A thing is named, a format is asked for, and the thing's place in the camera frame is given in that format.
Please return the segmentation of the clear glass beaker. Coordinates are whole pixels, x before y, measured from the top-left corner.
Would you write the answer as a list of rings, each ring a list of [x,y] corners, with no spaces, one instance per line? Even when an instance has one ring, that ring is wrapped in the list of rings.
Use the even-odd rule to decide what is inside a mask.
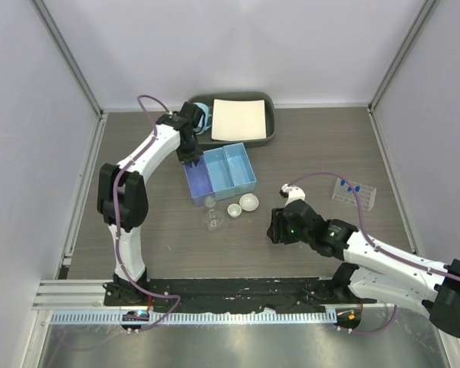
[[[218,209],[209,209],[204,215],[204,221],[210,232],[216,232],[222,228],[223,213]]]

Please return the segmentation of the clear glass funnel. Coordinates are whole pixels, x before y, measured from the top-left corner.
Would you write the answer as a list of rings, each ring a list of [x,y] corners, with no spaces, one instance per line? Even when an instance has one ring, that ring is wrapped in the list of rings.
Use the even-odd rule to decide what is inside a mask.
[[[207,172],[202,161],[188,168],[189,184],[192,188],[203,190],[207,186]]]

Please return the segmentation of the small white porcelain crucible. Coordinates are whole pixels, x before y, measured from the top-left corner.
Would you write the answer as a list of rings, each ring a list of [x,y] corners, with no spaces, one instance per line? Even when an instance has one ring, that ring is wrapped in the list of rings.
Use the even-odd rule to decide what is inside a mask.
[[[228,206],[227,213],[232,219],[236,219],[242,214],[242,207],[237,203],[232,203]]]

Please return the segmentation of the clear acrylic test tube rack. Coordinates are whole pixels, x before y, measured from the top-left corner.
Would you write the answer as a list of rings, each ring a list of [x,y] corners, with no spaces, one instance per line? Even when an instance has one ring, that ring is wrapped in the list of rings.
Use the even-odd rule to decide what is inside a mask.
[[[351,205],[356,205],[358,197],[360,199],[360,204],[363,209],[370,211],[374,207],[376,200],[376,188],[372,186],[359,184],[357,182],[351,182],[351,185],[349,185],[346,180],[346,185],[344,187],[341,187],[340,180],[344,179],[338,178],[336,180],[333,188],[332,200],[344,202]],[[360,186],[359,192],[355,192],[355,186]],[[352,187],[353,192],[348,192],[348,187]]]

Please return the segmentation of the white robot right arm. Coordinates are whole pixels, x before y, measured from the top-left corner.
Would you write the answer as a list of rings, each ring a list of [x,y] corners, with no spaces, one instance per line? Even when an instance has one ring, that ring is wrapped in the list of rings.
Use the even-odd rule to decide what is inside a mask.
[[[460,339],[459,259],[445,264],[399,250],[350,223],[323,219],[302,199],[272,209],[267,236],[274,244],[303,242],[319,255],[340,260],[330,285],[335,300],[395,304]]]

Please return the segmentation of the large white porcelain dish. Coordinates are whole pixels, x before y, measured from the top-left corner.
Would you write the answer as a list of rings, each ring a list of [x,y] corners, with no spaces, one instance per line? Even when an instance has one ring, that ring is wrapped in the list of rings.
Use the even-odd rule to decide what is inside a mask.
[[[243,211],[253,212],[258,208],[259,200],[256,195],[252,193],[247,193],[239,199],[239,205],[241,206]]]

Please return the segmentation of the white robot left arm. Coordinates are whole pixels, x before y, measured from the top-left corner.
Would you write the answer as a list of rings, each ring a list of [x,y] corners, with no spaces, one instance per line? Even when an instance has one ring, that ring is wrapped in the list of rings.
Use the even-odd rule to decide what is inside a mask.
[[[185,102],[176,112],[167,110],[158,119],[149,117],[153,130],[125,159],[104,164],[99,172],[97,211],[113,238],[116,267],[115,284],[121,296],[133,306],[148,295],[146,266],[141,255],[141,226],[148,211],[146,184],[171,153],[185,166],[196,166],[202,156],[196,132],[204,111]]]

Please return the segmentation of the blue three-compartment organizer box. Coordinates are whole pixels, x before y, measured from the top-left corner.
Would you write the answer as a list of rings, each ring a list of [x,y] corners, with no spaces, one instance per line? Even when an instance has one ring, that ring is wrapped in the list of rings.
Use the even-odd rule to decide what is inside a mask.
[[[206,150],[200,161],[203,162],[208,177],[207,186],[203,190],[190,186],[190,165],[184,166],[189,192],[195,206],[203,206],[206,196],[214,196],[216,201],[220,201],[255,191],[257,179],[244,143]]]

